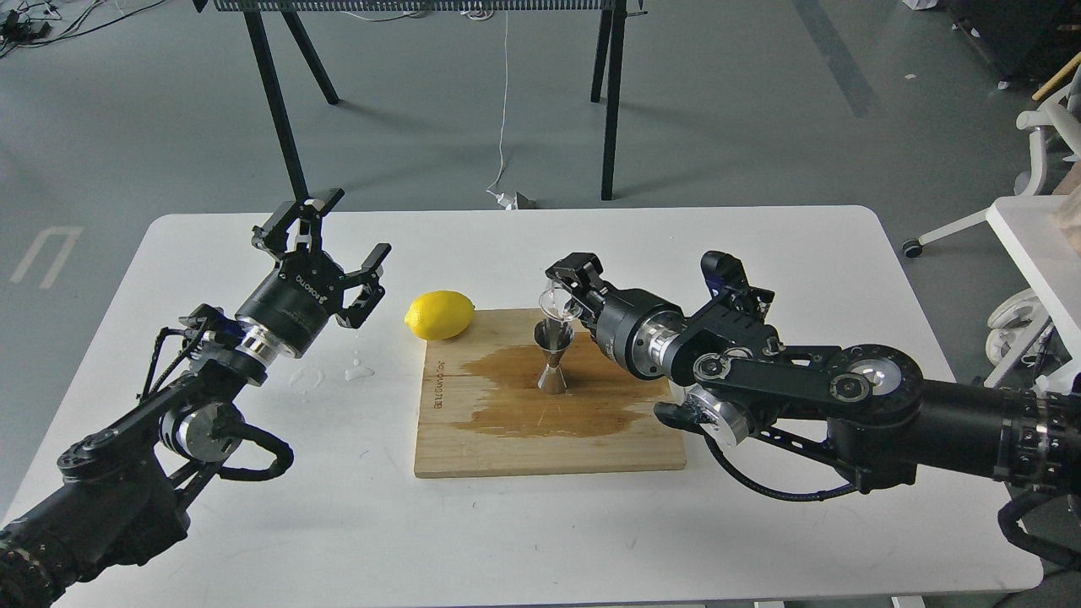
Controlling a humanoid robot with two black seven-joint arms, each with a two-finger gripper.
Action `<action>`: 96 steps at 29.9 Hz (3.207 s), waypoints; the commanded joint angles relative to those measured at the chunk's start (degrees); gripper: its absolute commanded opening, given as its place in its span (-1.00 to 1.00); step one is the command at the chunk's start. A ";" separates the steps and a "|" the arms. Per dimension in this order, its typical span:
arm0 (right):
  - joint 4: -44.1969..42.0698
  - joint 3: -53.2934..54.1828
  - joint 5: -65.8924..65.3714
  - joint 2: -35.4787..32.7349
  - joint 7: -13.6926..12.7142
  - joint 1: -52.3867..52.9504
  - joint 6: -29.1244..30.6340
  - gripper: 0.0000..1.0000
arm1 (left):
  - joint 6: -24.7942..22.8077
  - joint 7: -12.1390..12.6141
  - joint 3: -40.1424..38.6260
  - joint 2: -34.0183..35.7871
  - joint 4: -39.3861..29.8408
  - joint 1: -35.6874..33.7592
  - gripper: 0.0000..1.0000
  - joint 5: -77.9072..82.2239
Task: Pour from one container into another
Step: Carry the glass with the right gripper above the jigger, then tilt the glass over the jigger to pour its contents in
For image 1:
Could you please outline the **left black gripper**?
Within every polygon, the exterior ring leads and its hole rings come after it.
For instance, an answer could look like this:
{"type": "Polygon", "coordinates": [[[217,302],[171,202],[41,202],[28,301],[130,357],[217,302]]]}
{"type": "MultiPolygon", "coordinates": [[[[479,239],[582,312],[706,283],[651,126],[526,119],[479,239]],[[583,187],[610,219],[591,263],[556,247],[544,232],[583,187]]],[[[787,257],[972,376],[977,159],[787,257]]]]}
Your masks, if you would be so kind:
{"type": "Polygon", "coordinates": [[[281,259],[239,307],[236,319],[266,328],[290,358],[301,358],[335,314],[341,327],[361,327],[386,293],[381,277],[383,261],[393,250],[389,243],[376,244],[361,269],[350,273],[322,251],[322,220],[344,195],[332,188],[285,201],[266,223],[253,227],[252,246],[281,259]],[[289,250],[294,224],[301,227],[289,250]],[[360,288],[359,296],[347,307],[344,293],[355,287],[360,288]]]}

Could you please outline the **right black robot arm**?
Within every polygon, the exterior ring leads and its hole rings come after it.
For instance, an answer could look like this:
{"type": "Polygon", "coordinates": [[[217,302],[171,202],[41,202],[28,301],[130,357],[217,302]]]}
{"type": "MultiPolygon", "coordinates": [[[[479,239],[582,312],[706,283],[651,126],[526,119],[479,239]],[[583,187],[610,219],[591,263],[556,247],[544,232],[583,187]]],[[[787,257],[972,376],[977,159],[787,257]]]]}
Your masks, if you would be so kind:
{"type": "Polygon", "coordinates": [[[765,322],[773,293],[747,281],[740,259],[700,259],[710,299],[692,316],[671,301],[604,281],[591,252],[546,270],[599,349],[641,380],[686,389],[657,404],[668,427],[705,439],[719,466],[755,492],[825,501],[915,483],[926,465],[1020,490],[997,513],[1007,542],[1078,570],[1078,552],[1027,534],[1020,520],[1060,495],[1078,497],[1078,396],[930,380],[915,359],[881,344],[796,346],[765,322]],[[795,494],[749,480],[722,453],[746,438],[833,467],[845,484],[795,494]]]}

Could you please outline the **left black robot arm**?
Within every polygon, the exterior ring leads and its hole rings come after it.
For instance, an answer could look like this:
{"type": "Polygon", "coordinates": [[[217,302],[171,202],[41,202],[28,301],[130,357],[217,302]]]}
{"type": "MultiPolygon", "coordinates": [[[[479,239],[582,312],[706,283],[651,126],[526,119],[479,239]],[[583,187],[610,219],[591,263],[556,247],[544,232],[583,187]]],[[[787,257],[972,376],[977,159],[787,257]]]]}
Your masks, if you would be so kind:
{"type": "Polygon", "coordinates": [[[157,345],[182,338],[177,362],[188,369],[170,381],[150,368],[135,408],[58,458],[62,488],[3,529],[4,607],[49,607],[105,568],[150,561],[186,538],[187,508],[213,478],[261,483],[290,468],[286,442],[248,424],[233,401],[275,358],[304,355],[329,319],[358,328],[383,299],[390,244],[355,272],[323,250],[322,220],[343,195],[281,204],[253,228],[273,272],[235,317],[204,304],[160,331],[157,345]]]}

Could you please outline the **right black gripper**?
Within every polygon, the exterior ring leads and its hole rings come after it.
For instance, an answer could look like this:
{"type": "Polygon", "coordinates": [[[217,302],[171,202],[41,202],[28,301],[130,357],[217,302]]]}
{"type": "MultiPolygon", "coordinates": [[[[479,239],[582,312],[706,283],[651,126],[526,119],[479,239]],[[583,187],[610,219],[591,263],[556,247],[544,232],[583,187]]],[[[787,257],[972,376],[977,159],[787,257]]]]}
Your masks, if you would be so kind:
{"type": "Polygon", "coordinates": [[[641,380],[667,376],[664,351],[686,328],[683,312],[641,289],[620,290],[601,278],[602,262],[591,252],[573,252],[545,270],[568,292],[570,312],[611,361],[641,380]]]}

